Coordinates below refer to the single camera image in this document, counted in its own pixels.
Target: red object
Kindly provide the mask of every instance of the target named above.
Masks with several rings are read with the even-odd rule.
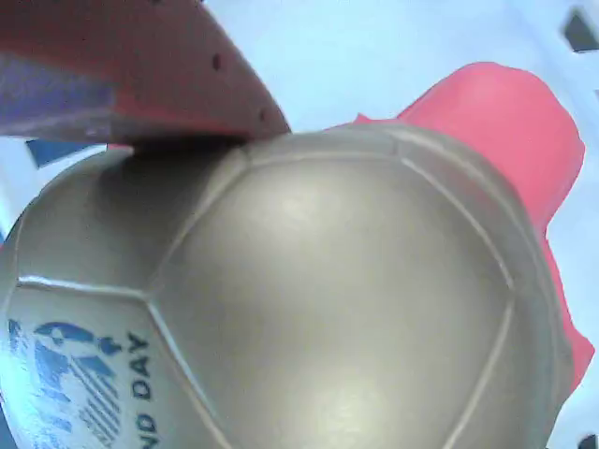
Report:
[[[289,128],[201,2],[2,0],[0,134],[129,144]]]
[[[391,121],[398,120],[466,143],[486,156],[516,187],[544,242],[560,297],[563,326],[574,355],[574,390],[591,363],[594,348],[572,324],[560,273],[546,239],[549,220],[582,167],[585,148],[572,118],[535,75],[477,63],[434,85]],[[356,122],[373,121],[358,115]]]

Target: white surface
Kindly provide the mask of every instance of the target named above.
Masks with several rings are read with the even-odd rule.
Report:
[[[595,9],[599,11],[599,2]],[[208,0],[294,131],[397,115],[462,65],[532,71],[570,111],[587,145],[577,183],[549,227],[573,319],[599,348],[599,53],[574,54],[570,0]],[[558,421],[550,449],[599,433],[599,357]]]

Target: blue logo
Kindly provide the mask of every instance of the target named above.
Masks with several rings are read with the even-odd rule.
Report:
[[[65,442],[76,416],[110,449],[121,433],[117,376],[110,361],[123,346],[62,322],[45,323],[28,336],[20,322],[8,320],[8,334],[14,356],[29,360],[33,350],[32,383],[39,386],[33,406],[42,423],[34,448],[69,449]]]

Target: blue object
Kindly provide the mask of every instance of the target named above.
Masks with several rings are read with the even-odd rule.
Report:
[[[17,445],[12,440],[10,430],[8,430],[7,421],[4,419],[4,414],[0,408],[0,447],[3,449],[17,449]]]
[[[28,140],[26,143],[37,167],[46,166],[57,159],[67,157],[74,152],[80,152],[90,146],[89,143],[53,142],[43,139]]]

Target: ball panel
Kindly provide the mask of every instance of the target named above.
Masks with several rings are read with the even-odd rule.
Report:
[[[305,158],[376,158],[390,157],[396,151],[395,139],[384,133],[369,132],[361,125],[333,128],[305,134],[298,139],[287,135],[268,142],[251,144],[245,149],[255,166],[290,162]]]
[[[213,173],[224,154],[207,157],[102,154],[77,165],[28,209],[19,275],[143,290],[190,217],[246,167],[229,155]]]
[[[25,212],[12,226],[4,245],[0,249],[0,311],[6,309],[10,301],[10,294],[17,283],[17,246],[24,214]]]
[[[22,447],[220,447],[143,301],[18,287],[2,341]]]
[[[440,447],[510,298],[466,219],[392,160],[253,170],[161,283],[219,425],[256,448]]]
[[[447,448],[542,448],[557,409],[548,405],[549,369],[531,354],[528,313],[515,309],[497,361],[489,371],[475,406]]]
[[[471,215],[475,231],[496,254],[518,304],[524,306],[519,313],[527,315],[530,332],[522,344],[543,367],[535,379],[547,389],[541,398],[548,399],[546,427],[552,427],[570,394],[572,353],[556,287],[517,192],[484,157],[453,138],[398,125],[382,124],[377,129],[397,138],[404,162]]]

